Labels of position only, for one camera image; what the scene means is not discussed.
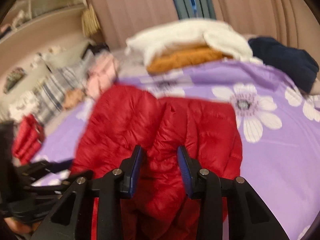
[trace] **dark blue garment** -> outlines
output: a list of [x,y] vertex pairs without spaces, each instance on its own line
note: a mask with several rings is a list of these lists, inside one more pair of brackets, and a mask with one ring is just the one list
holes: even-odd
[[271,37],[250,39],[248,43],[255,57],[285,72],[298,88],[310,93],[319,65],[308,52],[284,46]]

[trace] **red puffer jacket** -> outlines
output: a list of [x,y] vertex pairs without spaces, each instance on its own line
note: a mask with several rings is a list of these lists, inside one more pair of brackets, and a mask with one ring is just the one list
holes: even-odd
[[[232,106],[156,99],[134,87],[113,86],[93,110],[72,172],[91,169],[95,178],[102,177],[130,157],[136,144],[147,151],[147,161],[133,199],[121,202],[124,239],[195,239],[199,202],[186,197],[177,148],[185,145],[191,158],[218,176],[239,176],[242,144]],[[92,239],[96,239],[96,216],[97,202]]]

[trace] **bed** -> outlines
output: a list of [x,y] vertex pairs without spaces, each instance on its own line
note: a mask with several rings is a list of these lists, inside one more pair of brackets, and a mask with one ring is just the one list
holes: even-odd
[[[293,82],[274,68],[232,60],[150,77],[139,58],[124,54],[125,40],[151,26],[199,16],[190,9],[191,1],[88,1],[95,7],[105,40],[116,50],[114,55],[122,65],[118,82],[148,90],[157,97],[225,100],[234,96],[235,106],[243,100],[238,98],[239,91],[259,96],[264,109],[251,113],[254,119],[240,118],[245,104],[236,109],[243,142],[241,175],[265,201],[290,240],[310,235],[320,210],[317,179],[320,113],[316,107],[320,97],[303,98]],[[272,36],[287,46],[305,49],[320,63],[317,53],[320,25],[304,0],[195,0],[195,3],[204,17],[226,21],[241,34]],[[73,158],[93,105],[93,101],[85,101],[63,120],[56,121],[61,123],[53,125],[53,132],[33,161]],[[67,171],[50,175],[37,185],[54,185],[67,176]]]

